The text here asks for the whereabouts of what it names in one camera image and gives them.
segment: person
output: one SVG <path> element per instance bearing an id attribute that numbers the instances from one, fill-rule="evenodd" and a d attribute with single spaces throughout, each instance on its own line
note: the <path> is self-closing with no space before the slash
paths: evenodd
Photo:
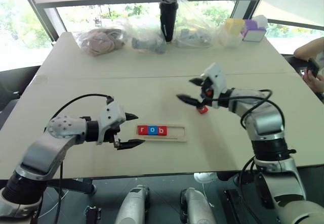
<path id="1" fill-rule="evenodd" d="M 305 70 L 303 80 L 314 93 L 324 93 L 324 37 L 315 39 L 295 50 L 294 56 L 298 59 L 308 61 L 315 59 L 319 65 L 319 72 L 315 78 L 310 70 Z"/>

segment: window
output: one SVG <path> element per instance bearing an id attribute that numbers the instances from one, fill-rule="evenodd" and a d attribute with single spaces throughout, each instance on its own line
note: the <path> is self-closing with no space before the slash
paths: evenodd
<path id="1" fill-rule="evenodd" d="M 231 16 L 235 1 L 200 1 L 191 2 L 207 19 L 216 25 Z M 90 30 L 94 27 L 106 26 L 119 16 L 136 16 L 149 14 L 159 17 L 159 3 L 135 3 L 114 5 L 93 5 L 57 8 L 62 21 L 70 32 Z"/>
<path id="2" fill-rule="evenodd" d="M 269 42 L 281 54 L 293 54 L 295 49 L 324 36 L 324 31 L 268 23 L 265 35 Z"/>
<path id="3" fill-rule="evenodd" d="M 51 48 L 27 0 L 0 0 L 0 71 L 40 65 Z"/>

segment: black tumbler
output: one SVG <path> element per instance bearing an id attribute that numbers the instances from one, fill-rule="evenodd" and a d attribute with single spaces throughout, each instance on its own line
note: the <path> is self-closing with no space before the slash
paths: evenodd
<path id="1" fill-rule="evenodd" d="M 177 9 L 177 0 L 162 0 L 160 3 L 161 30 L 166 38 L 166 42 L 170 42 L 172 40 Z"/>

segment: blue letter block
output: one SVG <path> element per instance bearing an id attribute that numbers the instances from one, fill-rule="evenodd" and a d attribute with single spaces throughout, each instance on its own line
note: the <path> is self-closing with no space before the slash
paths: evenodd
<path id="1" fill-rule="evenodd" d="M 149 135 L 157 135 L 157 126 L 151 125 L 148 127 L 148 134 Z"/>

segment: floor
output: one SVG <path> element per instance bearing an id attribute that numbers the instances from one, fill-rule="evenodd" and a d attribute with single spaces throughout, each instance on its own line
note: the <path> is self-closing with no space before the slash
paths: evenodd
<path id="1" fill-rule="evenodd" d="M 324 206 L 323 167 L 308 167 L 299 171 L 308 200 Z M 216 180 L 205 185 L 206 195 L 209 202 L 214 205 L 212 211 L 218 224 L 227 223 L 218 193 L 224 189 L 237 188 L 234 178 L 232 177 L 226 182 Z M 192 174 L 94 180 L 93 184 L 98 188 L 97 193 L 93 196 L 72 191 L 66 194 L 62 200 L 59 224 L 85 224 L 84 210 L 88 205 L 102 208 L 102 219 L 98 222 L 99 224 L 113 224 L 124 197 L 129 190 L 137 185 L 147 185 L 151 192 L 146 224 L 180 224 L 180 191 L 189 187 L 203 191 L 202 184 L 197 183 Z M 263 222 L 265 224 L 276 223 L 274 211 L 267 210 L 259 205 L 254 184 L 245 185 L 244 190 L 248 202 Z M 57 203 L 57 198 L 58 194 L 54 189 L 48 188 L 46 190 L 39 224 L 53 222 L 56 208 L 48 211 Z M 242 220 L 242 223 L 254 224 L 255 221 L 246 212 L 245 220 Z"/>

